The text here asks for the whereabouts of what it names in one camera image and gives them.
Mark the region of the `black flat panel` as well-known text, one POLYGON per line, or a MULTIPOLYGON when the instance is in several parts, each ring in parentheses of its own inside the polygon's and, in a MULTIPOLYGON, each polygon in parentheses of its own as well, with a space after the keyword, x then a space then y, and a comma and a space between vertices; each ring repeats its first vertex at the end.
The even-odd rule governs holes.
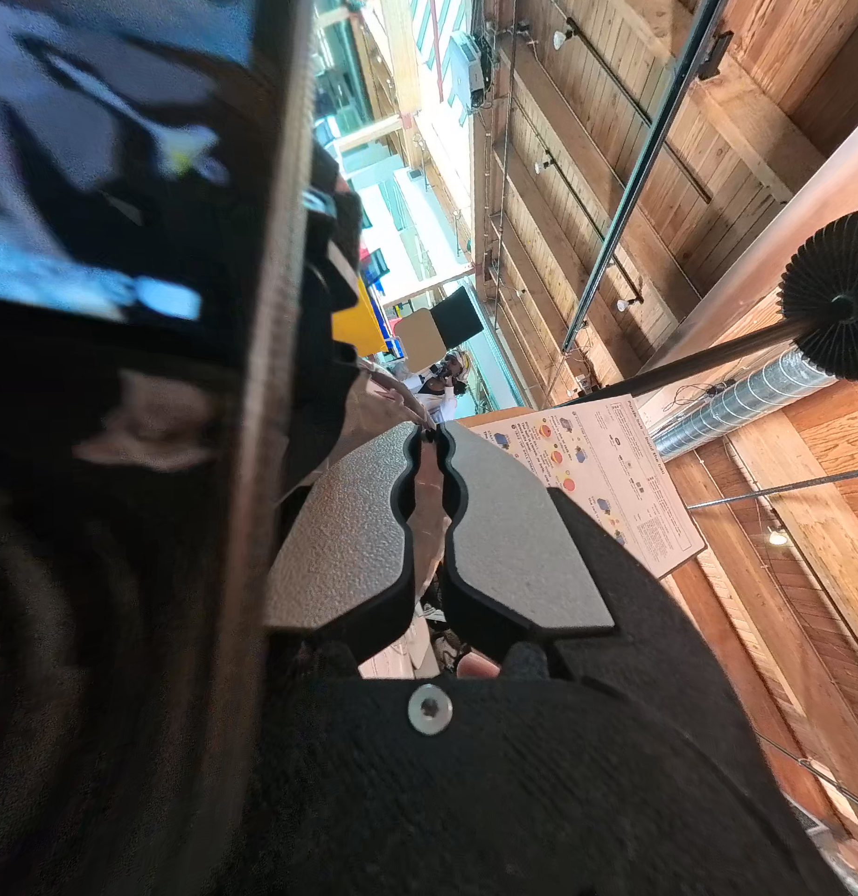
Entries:
POLYGON ((458 287, 433 305, 430 315, 446 350, 460 347, 484 329, 483 319, 467 286, 458 287))

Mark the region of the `black ribbed object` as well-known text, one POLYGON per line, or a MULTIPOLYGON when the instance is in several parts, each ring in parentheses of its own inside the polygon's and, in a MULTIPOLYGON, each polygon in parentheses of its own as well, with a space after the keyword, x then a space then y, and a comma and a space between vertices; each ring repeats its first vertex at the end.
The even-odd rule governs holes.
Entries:
POLYGON ((858 210, 809 237, 778 289, 782 317, 808 322, 794 343, 827 375, 858 382, 858 210))

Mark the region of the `thin metal ceiling rod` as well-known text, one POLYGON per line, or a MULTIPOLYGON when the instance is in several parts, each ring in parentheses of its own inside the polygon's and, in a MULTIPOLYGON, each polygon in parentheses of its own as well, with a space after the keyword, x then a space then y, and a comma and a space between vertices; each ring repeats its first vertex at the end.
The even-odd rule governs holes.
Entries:
POLYGON ((806 490, 814 487, 836 485, 838 483, 847 482, 854 479, 858 479, 858 469, 804 479, 779 486, 759 488, 732 497, 720 497, 700 503, 686 504, 685 507, 690 511, 703 510, 712 507, 724 506, 727 504, 735 504, 746 500, 755 500, 759 498, 785 495, 795 491, 806 490))

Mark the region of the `metal ceiling conduit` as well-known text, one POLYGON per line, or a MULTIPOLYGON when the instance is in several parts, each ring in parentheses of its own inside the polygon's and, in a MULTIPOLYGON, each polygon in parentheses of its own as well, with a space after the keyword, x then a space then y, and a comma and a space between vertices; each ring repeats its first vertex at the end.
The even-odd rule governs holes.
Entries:
POLYGON ((697 7, 681 55, 673 66, 668 90, 663 96, 656 118, 648 128, 643 149, 637 157, 636 164, 624 187, 619 206, 602 241, 600 252, 590 275, 588 275, 577 309, 561 345, 563 352, 572 347, 579 328, 588 315, 602 276, 614 258, 614 252, 647 184, 647 179, 666 141, 673 120, 703 62, 705 51, 726 4, 726 1, 704 1, 700 2, 697 7))

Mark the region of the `white wall-mounted unit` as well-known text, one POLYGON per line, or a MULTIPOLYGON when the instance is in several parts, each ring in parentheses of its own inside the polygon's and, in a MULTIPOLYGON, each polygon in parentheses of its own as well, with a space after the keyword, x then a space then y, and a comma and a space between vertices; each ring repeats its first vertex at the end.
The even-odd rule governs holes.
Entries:
POLYGON ((454 31, 447 46, 452 93, 468 114, 482 105, 487 92, 479 44, 464 30, 454 31))

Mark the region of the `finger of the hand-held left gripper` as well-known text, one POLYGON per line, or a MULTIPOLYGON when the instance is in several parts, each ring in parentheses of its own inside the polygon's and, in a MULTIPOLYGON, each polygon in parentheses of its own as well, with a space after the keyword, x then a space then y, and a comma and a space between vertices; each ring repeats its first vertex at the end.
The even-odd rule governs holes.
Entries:
POLYGON ((357 368, 343 406, 311 406, 293 418, 282 499, 311 487, 345 456, 403 423, 424 433, 436 430, 429 413, 397 378, 363 359, 357 368))

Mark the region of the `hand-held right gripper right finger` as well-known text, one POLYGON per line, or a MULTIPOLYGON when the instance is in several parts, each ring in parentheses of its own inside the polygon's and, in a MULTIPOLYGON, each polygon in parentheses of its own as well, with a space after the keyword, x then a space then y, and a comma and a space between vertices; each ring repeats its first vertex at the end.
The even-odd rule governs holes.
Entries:
POLYGON ((438 432, 445 534, 442 609, 501 663, 522 642, 608 635, 616 624, 551 497, 527 467, 457 422, 438 432))

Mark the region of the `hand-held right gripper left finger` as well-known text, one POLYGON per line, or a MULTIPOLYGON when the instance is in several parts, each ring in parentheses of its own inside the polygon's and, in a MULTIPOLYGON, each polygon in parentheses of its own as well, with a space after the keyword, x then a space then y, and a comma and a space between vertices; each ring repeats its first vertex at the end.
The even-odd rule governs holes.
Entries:
POLYGON ((412 513, 421 429, 402 423, 347 454, 298 512, 266 580, 267 630, 368 659, 415 606, 412 513))

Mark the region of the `yellow plastic bin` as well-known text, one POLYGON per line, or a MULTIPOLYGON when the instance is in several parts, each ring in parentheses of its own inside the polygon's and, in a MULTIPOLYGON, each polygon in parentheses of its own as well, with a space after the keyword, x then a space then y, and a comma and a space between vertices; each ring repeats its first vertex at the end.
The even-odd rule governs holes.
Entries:
POLYGON ((336 342, 353 346, 359 357, 389 350, 388 322, 362 279, 357 281, 356 305, 333 313, 332 336, 336 342))

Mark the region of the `silver air duct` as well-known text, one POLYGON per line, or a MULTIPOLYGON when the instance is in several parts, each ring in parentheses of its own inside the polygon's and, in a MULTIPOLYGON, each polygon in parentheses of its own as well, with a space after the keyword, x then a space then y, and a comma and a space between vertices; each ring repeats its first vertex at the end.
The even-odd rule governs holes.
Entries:
POLYGON ((656 434, 654 446, 664 461, 721 439, 749 423, 835 383, 805 359, 789 350, 711 399, 707 405, 656 434))

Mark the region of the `black boom pole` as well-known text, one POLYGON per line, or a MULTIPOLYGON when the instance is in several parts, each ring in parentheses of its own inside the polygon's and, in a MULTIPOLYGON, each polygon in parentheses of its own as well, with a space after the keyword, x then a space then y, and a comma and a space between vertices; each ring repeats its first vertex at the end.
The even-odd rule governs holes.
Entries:
POLYGON ((815 318, 782 320, 762 330, 756 330, 734 340, 716 344, 669 364, 637 374, 623 382, 606 386, 574 401, 574 404, 601 399, 630 396, 640 397, 650 392, 681 382, 712 368, 746 357, 755 351, 803 338, 821 326, 815 318))

